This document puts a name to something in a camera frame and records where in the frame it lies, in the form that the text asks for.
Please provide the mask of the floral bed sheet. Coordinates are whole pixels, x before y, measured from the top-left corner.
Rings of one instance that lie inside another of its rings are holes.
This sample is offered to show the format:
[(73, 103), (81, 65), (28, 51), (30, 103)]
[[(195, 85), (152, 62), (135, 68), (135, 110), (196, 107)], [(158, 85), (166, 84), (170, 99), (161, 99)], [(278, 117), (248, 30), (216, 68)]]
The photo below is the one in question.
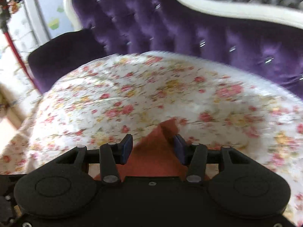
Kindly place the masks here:
[(166, 120), (188, 142), (229, 145), (281, 175), (291, 187), (285, 216), (302, 225), (302, 100), (260, 76), (172, 53), (114, 54), (61, 77), (1, 149), (1, 173), (127, 133), (138, 143)]

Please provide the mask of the rust red pants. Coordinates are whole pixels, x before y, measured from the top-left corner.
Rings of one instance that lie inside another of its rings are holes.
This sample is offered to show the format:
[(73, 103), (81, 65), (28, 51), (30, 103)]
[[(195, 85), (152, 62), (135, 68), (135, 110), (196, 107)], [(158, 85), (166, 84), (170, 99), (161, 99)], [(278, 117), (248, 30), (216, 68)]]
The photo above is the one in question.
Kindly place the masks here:
[(169, 143), (179, 132), (174, 119), (161, 122), (136, 144), (125, 165), (117, 165), (121, 180), (135, 177), (179, 177), (186, 179), (188, 168), (181, 164)]

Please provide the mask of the dark purple bedside stool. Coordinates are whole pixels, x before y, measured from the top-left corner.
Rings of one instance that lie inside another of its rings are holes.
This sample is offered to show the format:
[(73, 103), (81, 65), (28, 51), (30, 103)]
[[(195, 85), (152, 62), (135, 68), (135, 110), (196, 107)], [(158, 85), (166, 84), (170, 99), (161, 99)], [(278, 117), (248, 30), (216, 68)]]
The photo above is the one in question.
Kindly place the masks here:
[(79, 66), (106, 56), (91, 30), (64, 33), (38, 47), (28, 56), (34, 83), (42, 94)]

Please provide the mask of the purple tufted headboard white frame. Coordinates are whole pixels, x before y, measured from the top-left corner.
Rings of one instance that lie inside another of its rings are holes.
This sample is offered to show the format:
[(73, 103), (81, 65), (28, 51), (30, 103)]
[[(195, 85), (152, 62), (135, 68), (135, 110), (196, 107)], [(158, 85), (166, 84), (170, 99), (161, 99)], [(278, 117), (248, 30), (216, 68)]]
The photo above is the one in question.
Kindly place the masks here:
[(192, 10), (177, 0), (71, 0), (101, 56), (168, 51), (217, 61), (302, 96), (302, 30)]

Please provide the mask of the red pole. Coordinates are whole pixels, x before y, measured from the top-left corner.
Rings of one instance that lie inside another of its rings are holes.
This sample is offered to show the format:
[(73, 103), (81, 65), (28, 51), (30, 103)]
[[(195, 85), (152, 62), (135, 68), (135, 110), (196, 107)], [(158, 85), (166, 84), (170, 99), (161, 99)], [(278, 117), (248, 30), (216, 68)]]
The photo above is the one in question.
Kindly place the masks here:
[(19, 63), (20, 67), (22, 68), (22, 70), (24, 71), (24, 73), (26, 74), (26, 76), (28, 77), (28, 79), (30, 80), (30, 82), (33, 84), (33, 86), (35, 87), (35, 89), (39, 92), (38, 90), (38, 87), (36, 86), (34, 80), (32, 79), (32, 77), (30, 76), (28, 70), (27, 70), (27, 67), (25, 65), (25, 63), (23, 62), (22, 58), (20, 57), (19, 55), (19, 52), (17, 50), (17, 48), (15, 47), (15, 44), (8, 32), (8, 30), (2, 30), (7, 42), (8, 42), (8, 45), (10, 46), (13, 54), (15, 55), (15, 58), (17, 60), (17, 62)]

